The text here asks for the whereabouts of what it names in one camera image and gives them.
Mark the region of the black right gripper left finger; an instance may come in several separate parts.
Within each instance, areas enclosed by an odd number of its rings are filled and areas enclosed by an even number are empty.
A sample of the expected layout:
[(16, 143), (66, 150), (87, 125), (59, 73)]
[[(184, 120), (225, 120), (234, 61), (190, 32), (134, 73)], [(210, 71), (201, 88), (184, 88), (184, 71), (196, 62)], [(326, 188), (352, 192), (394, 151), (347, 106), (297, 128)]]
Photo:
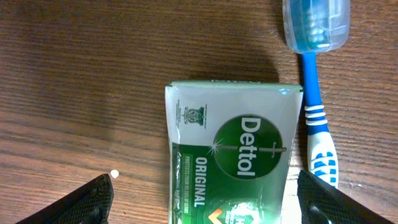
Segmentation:
[(114, 198), (109, 174), (101, 174), (17, 224), (108, 224)]

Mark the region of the green Dettol soap bar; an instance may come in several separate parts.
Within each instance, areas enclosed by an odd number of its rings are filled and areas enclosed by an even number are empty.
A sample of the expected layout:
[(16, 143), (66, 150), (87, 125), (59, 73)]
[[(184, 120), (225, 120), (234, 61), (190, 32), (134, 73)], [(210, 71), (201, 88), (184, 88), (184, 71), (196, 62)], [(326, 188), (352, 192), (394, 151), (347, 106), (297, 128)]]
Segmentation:
[(169, 83), (169, 222), (279, 223), (302, 99), (300, 85)]

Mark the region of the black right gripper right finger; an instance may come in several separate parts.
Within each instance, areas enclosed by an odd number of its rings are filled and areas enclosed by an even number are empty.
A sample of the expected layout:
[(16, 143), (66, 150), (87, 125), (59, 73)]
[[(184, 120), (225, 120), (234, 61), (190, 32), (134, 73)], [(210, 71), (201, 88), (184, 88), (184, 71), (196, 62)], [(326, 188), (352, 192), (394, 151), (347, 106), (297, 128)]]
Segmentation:
[(302, 224), (392, 224), (311, 172), (301, 170), (297, 183)]

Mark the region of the blue white toothbrush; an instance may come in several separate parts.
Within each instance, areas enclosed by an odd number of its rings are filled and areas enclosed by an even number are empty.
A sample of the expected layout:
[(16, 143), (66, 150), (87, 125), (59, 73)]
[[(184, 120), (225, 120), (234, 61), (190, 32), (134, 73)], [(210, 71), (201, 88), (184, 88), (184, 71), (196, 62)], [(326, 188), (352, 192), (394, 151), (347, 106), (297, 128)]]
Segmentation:
[(339, 186), (338, 156), (322, 103), (317, 54), (345, 44), (350, 10), (350, 0), (282, 1), (286, 44), (302, 60), (308, 170), (334, 188)]

